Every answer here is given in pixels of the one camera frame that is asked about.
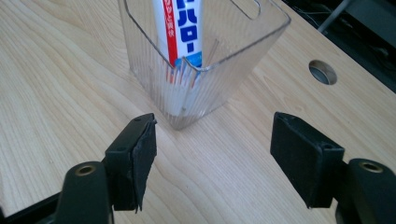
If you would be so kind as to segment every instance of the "blue label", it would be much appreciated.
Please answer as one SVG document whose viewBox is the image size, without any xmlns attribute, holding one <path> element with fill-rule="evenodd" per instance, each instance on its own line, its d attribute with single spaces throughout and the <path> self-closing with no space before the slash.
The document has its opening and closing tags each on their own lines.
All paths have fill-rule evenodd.
<svg viewBox="0 0 396 224">
<path fill-rule="evenodd" d="M 202 66 L 202 52 L 194 53 L 186 57 L 186 59 L 195 67 Z M 175 66 L 181 65 L 181 58 L 176 59 Z"/>
</svg>

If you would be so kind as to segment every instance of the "toothpaste tube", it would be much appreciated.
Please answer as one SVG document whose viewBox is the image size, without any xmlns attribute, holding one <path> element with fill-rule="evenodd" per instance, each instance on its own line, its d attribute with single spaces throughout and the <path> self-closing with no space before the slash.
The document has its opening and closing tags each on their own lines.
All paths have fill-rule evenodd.
<svg viewBox="0 0 396 224">
<path fill-rule="evenodd" d="M 193 66 L 202 66 L 203 0 L 152 0 L 158 48 L 174 71 L 166 74 L 163 92 L 166 112 L 186 116 L 196 99 L 197 83 L 189 87 L 189 77 L 179 68 L 185 57 Z"/>
</svg>

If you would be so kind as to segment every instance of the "round hole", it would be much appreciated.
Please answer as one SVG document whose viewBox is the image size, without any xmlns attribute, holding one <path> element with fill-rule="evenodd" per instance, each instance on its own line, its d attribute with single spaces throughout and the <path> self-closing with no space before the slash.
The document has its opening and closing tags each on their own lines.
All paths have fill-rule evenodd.
<svg viewBox="0 0 396 224">
<path fill-rule="evenodd" d="M 81 166 L 76 170 L 76 175 L 83 176 L 83 175 L 90 175 L 95 171 L 95 167 L 92 165 L 85 165 Z"/>
<path fill-rule="evenodd" d="M 332 67 L 322 61 L 311 61 L 309 63 L 309 71 L 317 81 L 323 84 L 333 85 L 337 82 L 337 75 Z"/>
<path fill-rule="evenodd" d="M 379 174 L 379 173 L 382 173 L 384 171 L 380 166 L 378 166 L 378 165 L 376 165 L 376 164 L 374 164 L 372 162 L 368 162 L 368 161 L 362 161 L 361 163 L 359 163 L 359 165 L 364 170 L 372 172 L 372 173 L 378 173 Z"/>
</svg>

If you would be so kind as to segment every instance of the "wooden table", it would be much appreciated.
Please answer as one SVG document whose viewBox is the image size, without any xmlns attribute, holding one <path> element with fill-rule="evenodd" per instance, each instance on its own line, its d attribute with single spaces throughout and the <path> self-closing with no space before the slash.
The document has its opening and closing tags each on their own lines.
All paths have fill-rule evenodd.
<svg viewBox="0 0 396 224">
<path fill-rule="evenodd" d="M 292 10 L 291 26 L 224 106 L 174 131 L 129 71 L 116 0 L 0 2 L 0 203 L 9 216 L 100 161 L 130 119 L 154 112 L 158 156 L 143 212 L 117 223 L 334 223 L 306 209 L 270 155 L 273 115 L 298 116 L 396 170 L 396 95 Z M 312 77 L 312 60 L 338 79 Z"/>
</svg>

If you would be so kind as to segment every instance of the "grommet hole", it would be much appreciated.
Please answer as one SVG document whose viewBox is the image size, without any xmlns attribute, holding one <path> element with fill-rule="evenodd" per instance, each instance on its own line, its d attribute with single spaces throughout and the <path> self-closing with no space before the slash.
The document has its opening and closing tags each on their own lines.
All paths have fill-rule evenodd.
<svg viewBox="0 0 396 224">
<path fill-rule="evenodd" d="M 320 60 L 313 60 L 309 63 L 309 71 L 319 82 L 326 85 L 333 85 L 337 82 L 337 75 L 331 66 Z"/>
</svg>

